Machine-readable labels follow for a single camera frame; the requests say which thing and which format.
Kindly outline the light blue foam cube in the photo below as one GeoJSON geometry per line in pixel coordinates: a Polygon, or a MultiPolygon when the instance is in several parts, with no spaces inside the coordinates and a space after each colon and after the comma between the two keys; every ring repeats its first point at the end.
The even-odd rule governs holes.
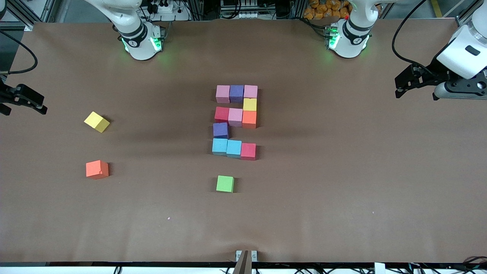
{"type": "Polygon", "coordinates": [[[235,139],[228,139],[226,156],[230,158],[241,158],[242,141],[235,139]]]}
{"type": "Polygon", "coordinates": [[[212,154],[213,155],[226,155],[227,154],[228,139],[214,138],[212,141],[212,154]]]}

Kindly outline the green foam cube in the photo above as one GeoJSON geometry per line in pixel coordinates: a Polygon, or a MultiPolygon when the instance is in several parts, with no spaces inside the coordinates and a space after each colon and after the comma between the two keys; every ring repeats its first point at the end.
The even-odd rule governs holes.
{"type": "Polygon", "coordinates": [[[235,178],[231,176],[218,175],[216,191],[233,193],[234,184],[235,184],[235,178]]]}

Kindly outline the brown table cover sheet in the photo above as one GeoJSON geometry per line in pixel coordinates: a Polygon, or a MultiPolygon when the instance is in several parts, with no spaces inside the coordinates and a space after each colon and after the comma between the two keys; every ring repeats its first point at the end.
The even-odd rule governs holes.
{"type": "Polygon", "coordinates": [[[398,24],[342,59],[300,21],[178,21],[149,61],[109,23],[38,24],[22,39],[38,67],[7,82],[48,112],[0,116],[0,261],[487,256],[487,101],[397,99],[398,24]],[[229,126],[256,160],[212,154],[215,108],[243,106],[217,85],[258,86],[257,128],[229,126]],[[109,177],[86,177],[96,160],[109,177]]]}

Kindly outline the metal bracket with pole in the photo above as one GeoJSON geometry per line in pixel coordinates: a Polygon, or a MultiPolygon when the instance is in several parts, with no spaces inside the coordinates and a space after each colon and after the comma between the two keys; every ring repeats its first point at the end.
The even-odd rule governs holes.
{"type": "Polygon", "coordinates": [[[236,251],[236,265],[232,274],[253,274],[253,263],[258,262],[258,252],[255,250],[236,251]]]}

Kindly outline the dark purple foam cube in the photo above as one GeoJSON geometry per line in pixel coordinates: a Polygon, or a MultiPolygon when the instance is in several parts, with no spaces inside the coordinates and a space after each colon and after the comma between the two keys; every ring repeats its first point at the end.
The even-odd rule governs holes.
{"type": "Polygon", "coordinates": [[[244,101],[244,85],[230,85],[229,99],[232,104],[242,104],[244,101]]]}

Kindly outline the pile of orange objects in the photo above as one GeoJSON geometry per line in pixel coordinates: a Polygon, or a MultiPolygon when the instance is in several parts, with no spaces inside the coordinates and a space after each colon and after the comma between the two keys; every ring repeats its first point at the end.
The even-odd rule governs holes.
{"type": "Polygon", "coordinates": [[[303,17],[309,20],[320,20],[326,17],[348,19],[353,6],[348,0],[307,0],[308,5],[303,17]]]}

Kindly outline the white power strip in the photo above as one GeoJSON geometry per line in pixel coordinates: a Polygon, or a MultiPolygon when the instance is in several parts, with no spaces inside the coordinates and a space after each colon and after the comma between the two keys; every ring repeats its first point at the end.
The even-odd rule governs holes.
{"type": "Polygon", "coordinates": [[[181,12],[181,7],[175,0],[146,0],[146,10],[149,14],[174,14],[181,12]]]}

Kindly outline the orange foam cube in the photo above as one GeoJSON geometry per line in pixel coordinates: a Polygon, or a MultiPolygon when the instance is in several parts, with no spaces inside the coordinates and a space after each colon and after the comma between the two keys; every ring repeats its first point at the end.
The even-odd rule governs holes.
{"type": "Polygon", "coordinates": [[[242,111],[242,128],[257,128],[257,111],[242,111]]]}
{"type": "Polygon", "coordinates": [[[102,179],[110,176],[108,163],[102,160],[88,162],[85,167],[87,178],[102,179]]]}

